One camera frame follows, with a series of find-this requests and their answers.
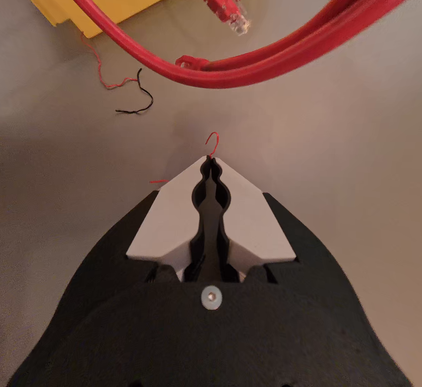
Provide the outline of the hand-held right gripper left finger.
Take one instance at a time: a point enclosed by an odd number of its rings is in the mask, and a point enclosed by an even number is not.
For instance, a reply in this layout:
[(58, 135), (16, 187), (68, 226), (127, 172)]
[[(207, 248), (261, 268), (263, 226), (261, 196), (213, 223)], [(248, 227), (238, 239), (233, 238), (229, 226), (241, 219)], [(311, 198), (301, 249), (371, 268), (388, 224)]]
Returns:
[(136, 233), (127, 257), (171, 266), (180, 281), (194, 281), (204, 261), (204, 222), (211, 159), (202, 157), (158, 192)]

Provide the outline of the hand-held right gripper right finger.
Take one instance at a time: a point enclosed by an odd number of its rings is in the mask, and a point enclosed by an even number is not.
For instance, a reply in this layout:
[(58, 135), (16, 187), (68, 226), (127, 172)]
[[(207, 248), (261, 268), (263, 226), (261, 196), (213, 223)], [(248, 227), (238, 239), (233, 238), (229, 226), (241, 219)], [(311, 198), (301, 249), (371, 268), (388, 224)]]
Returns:
[(216, 185), (217, 253), (224, 282), (240, 282), (255, 266), (296, 259), (264, 193), (219, 158), (211, 160)]

